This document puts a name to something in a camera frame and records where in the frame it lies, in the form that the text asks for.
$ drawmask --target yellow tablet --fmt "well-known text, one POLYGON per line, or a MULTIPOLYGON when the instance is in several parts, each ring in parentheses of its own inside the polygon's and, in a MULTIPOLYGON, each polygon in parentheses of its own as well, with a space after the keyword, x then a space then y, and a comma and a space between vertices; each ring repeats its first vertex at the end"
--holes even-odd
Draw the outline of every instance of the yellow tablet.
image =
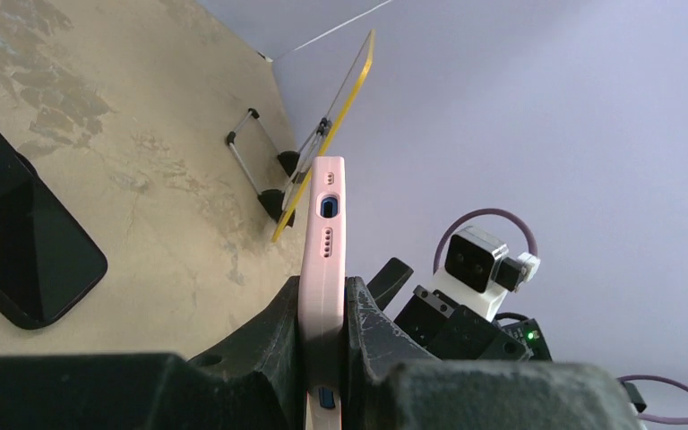
MULTIPOLYGON (((347 77, 339 88, 339 93, 336 95, 333 103, 331 103, 331 107, 328 109, 328 113, 325 116, 329 119, 333 117, 336 119, 333 121, 331 130, 328 132, 328 135, 325 137, 325 140, 318 150, 318 156, 325 155, 325 152, 331 145, 333 136, 336 135, 336 132, 341 126, 341 122, 344 120, 344 117, 347 116, 347 112, 349 112, 349 108, 352 106, 352 102, 357 98, 357 94, 360 92, 363 82, 366 81, 367 74, 370 72, 370 66, 373 63, 374 44, 375 30, 370 30, 367 38, 365 38, 365 43, 363 43, 363 46, 360 48, 360 52, 357 53, 355 62, 352 63, 352 67, 349 69, 349 73, 347 73, 347 77)), ((276 226, 275 232, 273 232, 272 242, 278 241, 280 234, 288 224, 288 219, 291 218, 291 214, 294 213, 299 201, 302 199, 302 194, 305 193, 305 189, 309 182, 310 170, 307 170, 304 180, 302 180, 301 183, 294 181, 290 189, 287 190, 287 193, 289 193, 288 206, 284 208, 283 214, 280 216, 278 226, 276 226)))

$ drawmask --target white wall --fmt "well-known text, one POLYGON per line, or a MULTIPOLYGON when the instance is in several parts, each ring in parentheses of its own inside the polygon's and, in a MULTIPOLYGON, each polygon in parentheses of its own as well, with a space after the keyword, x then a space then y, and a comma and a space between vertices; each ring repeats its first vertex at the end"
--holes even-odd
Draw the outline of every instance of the white wall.
MULTIPOLYGON (((397 256, 412 289, 458 216, 503 207, 544 261, 503 309, 537 317, 558 360, 688 383, 688 2, 395 1, 274 63, 298 139, 371 28, 371 75, 331 146, 348 274, 397 256)), ((505 221, 478 224, 523 249, 505 221)), ((643 387, 654 413, 688 414, 684 394, 643 387)))
POLYGON ((250 47, 276 59, 384 0, 197 0, 250 47))

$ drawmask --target beige table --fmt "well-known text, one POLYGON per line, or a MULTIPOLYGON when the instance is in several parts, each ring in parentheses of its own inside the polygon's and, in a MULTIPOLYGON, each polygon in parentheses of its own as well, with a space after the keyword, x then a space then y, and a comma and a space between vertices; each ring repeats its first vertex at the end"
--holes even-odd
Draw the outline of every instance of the beige table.
MULTIPOLYGON (((248 107, 293 145, 270 65, 191 0, 0 0, 0 131, 109 260, 46 329, 0 314, 0 354, 190 357, 261 310, 298 273, 304 229, 270 243, 223 143, 248 107)), ((280 181, 260 136, 241 144, 280 181)))

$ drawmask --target screw hole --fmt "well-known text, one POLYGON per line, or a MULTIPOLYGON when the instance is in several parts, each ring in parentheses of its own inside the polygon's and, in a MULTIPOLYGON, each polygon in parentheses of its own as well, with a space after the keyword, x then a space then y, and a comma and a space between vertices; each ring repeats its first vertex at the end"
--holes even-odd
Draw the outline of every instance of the screw hole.
POLYGON ((207 367, 219 365, 223 361, 223 357, 218 354, 213 354, 211 352, 202 353, 191 360, 197 367, 207 367))

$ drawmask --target cable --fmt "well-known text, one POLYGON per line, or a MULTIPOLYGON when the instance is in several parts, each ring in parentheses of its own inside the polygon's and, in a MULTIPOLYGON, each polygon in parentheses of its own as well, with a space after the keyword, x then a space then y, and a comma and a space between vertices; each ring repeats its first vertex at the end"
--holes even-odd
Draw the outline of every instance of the cable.
POLYGON ((538 254, 537 240, 534 238, 534 233, 531 232, 529 226, 523 222, 523 219, 518 218, 514 214, 504 209, 479 209, 477 211, 466 213, 457 221, 453 222, 452 225, 447 228, 447 231, 444 232, 444 236, 442 236, 442 240, 439 241, 439 245, 436 247, 436 253, 434 254, 434 273, 439 270, 439 261, 442 260, 442 250, 444 249, 444 246, 447 245, 447 241, 450 240, 450 237, 455 233, 455 231, 457 231, 458 228, 460 228, 461 225, 465 224, 471 219, 474 219, 475 217, 480 217, 482 215, 497 215, 498 217, 508 219, 510 222, 520 228, 521 233, 523 233, 523 236, 526 237, 526 242, 529 244, 529 254, 535 256, 538 254))
POLYGON ((526 315, 524 314, 516 314, 514 312, 500 312, 499 314, 494 316, 495 321, 500 321, 500 320, 506 320, 506 319, 511 319, 511 320, 516 320, 516 321, 526 321, 529 320, 526 315))
MULTIPOLYGON (((667 383, 669 385, 673 385, 676 388, 680 388, 684 391, 688 392, 688 386, 674 381, 673 379, 668 379, 663 376, 655 376, 653 374, 629 374, 626 376, 622 376, 620 378, 617 378, 619 382, 625 383, 628 381, 656 381, 659 383, 667 383)), ((688 425, 688 417, 684 418, 672 418, 672 417, 659 417, 657 415, 651 415, 651 414, 639 414, 637 415, 639 419, 642 419, 644 421, 650 421, 652 423, 659 423, 659 424, 668 424, 671 426, 687 426, 688 425)))

